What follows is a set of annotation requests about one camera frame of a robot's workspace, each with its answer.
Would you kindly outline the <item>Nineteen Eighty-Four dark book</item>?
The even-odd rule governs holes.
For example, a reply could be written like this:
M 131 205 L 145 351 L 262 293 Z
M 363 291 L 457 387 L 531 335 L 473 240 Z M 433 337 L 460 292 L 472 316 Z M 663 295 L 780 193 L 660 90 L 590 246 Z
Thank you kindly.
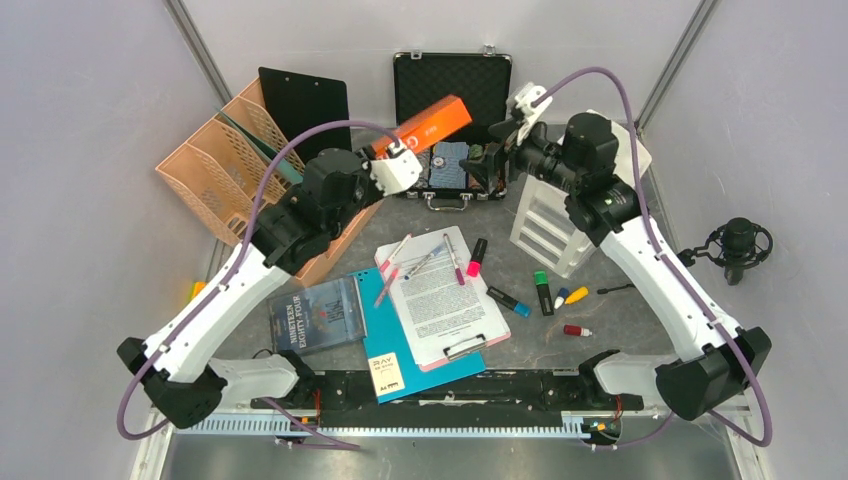
M 266 301 L 273 349 L 306 355 L 367 335 L 359 282 L 343 277 Z

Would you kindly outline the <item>blue plastic folder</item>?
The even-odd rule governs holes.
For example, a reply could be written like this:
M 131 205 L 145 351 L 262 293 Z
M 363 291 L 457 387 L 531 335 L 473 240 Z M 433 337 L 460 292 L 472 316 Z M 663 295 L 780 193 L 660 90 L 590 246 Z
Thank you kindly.
M 425 372 L 413 359 L 392 302 L 376 307 L 374 301 L 384 283 L 375 268 L 349 275 L 357 281 L 363 307 L 366 336 L 363 340 L 371 383 L 379 404 L 480 374 L 485 370 L 482 355 L 472 353 Z

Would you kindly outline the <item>clear pink pen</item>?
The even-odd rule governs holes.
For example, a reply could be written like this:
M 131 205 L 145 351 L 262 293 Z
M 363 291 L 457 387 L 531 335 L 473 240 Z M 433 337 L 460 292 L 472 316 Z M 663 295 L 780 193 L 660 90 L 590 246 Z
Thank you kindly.
M 399 271 L 400 271 L 400 268 L 398 266 L 395 266 L 389 272 L 389 275 L 385 279 L 384 285 L 383 285 L 380 293 L 378 294 L 378 296 L 377 296 L 377 298 L 374 302 L 375 308 L 379 308 L 381 306 L 381 304 L 384 302 L 385 298 L 388 296 L 389 291 L 391 289 L 391 286 L 392 286 L 393 282 L 395 281 L 395 279 L 397 278 Z

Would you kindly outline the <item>orange Good Morning book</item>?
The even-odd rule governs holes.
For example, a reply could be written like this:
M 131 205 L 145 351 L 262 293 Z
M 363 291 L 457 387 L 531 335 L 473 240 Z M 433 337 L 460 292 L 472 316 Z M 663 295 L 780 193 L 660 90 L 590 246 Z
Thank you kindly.
M 448 95 L 403 122 L 393 133 L 415 154 L 420 154 L 471 123 L 471 114 L 463 100 Z

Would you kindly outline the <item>teal folder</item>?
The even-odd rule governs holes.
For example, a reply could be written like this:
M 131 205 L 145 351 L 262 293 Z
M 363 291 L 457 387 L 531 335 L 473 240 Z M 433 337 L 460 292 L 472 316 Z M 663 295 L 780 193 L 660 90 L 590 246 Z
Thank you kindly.
M 279 154 L 279 149 L 275 149 L 270 144 L 260 139 L 257 135 L 254 135 L 250 130 L 236 122 L 234 118 L 223 110 L 218 110 L 218 114 L 221 115 L 231 127 L 236 129 L 247 139 L 251 147 L 268 165 L 270 165 Z M 286 156 L 285 160 L 281 160 L 276 166 L 277 173 L 290 184 L 301 183 L 303 179 L 303 166 L 297 162 L 292 163 L 294 154 L 295 152 L 292 151 L 288 156 Z

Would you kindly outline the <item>black pink-capped highlighter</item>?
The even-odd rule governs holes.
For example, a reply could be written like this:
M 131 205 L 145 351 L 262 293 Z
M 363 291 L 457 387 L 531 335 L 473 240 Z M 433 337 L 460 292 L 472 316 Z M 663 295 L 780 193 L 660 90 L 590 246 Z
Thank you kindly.
M 471 253 L 471 258 L 467 266 L 466 274 L 472 278 L 478 277 L 482 268 L 485 253 L 488 247 L 488 240 L 478 238 Z

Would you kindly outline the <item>clear blue pen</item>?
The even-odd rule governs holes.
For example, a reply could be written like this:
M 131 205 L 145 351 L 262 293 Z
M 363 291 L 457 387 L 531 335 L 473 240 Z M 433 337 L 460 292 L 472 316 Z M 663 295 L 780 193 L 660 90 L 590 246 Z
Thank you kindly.
M 409 280 L 419 270 L 421 270 L 424 266 L 426 266 L 431 260 L 433 260 L 435 257 L 437 257 L 442 252 L 443 249 L 444 249 L 443 244 L 437 245 L 432 251 L 430 251 L 418 263 L 416 263 L 408 272 L 406 272 L 404 274 L 403 279 Z

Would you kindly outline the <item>small red-capped bottle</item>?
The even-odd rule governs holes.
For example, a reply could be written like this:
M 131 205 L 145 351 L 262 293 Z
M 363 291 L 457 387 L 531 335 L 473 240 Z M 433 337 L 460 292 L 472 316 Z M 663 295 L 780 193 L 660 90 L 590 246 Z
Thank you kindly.
M 588 328 L 570 324 L 563 326 L 563 333 L 574 337 L 591 337 L 593 335 L 593 332 Z

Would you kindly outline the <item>black blue-capped highlighter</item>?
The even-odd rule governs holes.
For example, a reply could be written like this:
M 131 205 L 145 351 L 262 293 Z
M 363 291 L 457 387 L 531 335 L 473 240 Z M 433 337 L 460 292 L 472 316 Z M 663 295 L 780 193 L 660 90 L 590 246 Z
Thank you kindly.
M 499 305 L 523 318 L 528 318 L 532 313 L 532 309 L 529 306 L 494 286 L 488 287 L 487 295 Z

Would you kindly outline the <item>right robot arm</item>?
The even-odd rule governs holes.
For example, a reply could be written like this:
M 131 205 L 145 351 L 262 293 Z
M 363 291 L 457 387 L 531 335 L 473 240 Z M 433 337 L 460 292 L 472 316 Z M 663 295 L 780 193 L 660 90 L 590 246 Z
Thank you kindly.
M 752 390 L 769 428 L 771 412 L 757 375 L 772 342 L 760 327 L 743 328 L 719 307 L 666 247 L 638 181 L 616 174 L 616 123 L 588 111 L 573 116 L 561 142 L 528 118 L 488 128 L 493 145 L 467 166 L 481 184 L 488 173 L 524 172 L 565 194 L 575 227 L 614 261 L 652 308 L 670 337 L 674 360 L 659 362 L 650 380 L 678 417 L 715 415 L 725 401 Z

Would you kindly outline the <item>black poker chip case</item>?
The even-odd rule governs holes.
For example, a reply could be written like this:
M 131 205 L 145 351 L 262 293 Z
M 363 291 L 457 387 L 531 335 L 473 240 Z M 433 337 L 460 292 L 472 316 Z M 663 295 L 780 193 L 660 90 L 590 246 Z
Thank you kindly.
M 485 162 L 494 146 L 489 127 L 506 118 L 513 59 L 486 45 L 480 53 L 397 52 L 392 60 L 396 122 L 444 100 L 469 117 L 418 154 L 422 173 L 402 195 L 434 211 L 462 211 L 475 201 L 506 196 L 506 168 Z

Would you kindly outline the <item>pink clipboard with paper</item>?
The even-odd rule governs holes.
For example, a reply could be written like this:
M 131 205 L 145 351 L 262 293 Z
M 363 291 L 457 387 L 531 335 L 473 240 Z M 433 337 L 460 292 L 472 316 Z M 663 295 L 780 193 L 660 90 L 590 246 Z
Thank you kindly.
M 465 279 L 457 283 L 442 236 L 447 233 Z M 382 245 L 375 263 L 387 258 L 401 240 Z M 442 252 L 409 280 L 408 272 L 437 245 Z M 380 275 L 385 280 L 391 269 L 400 268 L 388 296 L 396 310 L 413 359 L 427 372 L 469 353 L 501 343 L 511 337 L 510 327 L 498 304 L 487 295 L 483 278 L 466 274 L 471 251 L 457 226 L 412 236 L 390 267 Z

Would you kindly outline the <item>black clipboard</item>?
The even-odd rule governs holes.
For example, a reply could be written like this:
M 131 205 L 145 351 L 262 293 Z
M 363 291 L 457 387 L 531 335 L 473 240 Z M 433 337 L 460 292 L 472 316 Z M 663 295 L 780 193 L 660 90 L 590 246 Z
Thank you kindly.
M 344 81 L 268 67 L 257 72 L 266 110 L 288 140 L 324 123 L 349 119 Z

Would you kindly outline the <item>black green-capped highlighter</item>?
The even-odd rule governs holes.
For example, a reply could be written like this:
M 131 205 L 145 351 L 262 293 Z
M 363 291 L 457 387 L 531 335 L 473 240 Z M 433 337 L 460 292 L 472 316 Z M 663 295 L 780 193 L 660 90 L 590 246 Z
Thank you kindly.
M 553 316 L 555 309 L 553 306 L 553 299 L 551 296 L 547 273 L 543 270 L 535 271 L 533 278 L 542 315 Z

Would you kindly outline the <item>yellow triangular stand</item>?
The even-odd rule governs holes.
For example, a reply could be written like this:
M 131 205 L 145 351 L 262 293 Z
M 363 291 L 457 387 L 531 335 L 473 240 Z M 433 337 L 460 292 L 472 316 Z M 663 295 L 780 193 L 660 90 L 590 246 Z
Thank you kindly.
M 201 293 L 201 291 L 206 287 L 206 285 L 207 285 L 206 282 L 195 282 L 192 286 L 192 290 L 191 290 L 191 294 L 190 294 L 189 299 L 192 300 L 196 296 L 198 296 Z

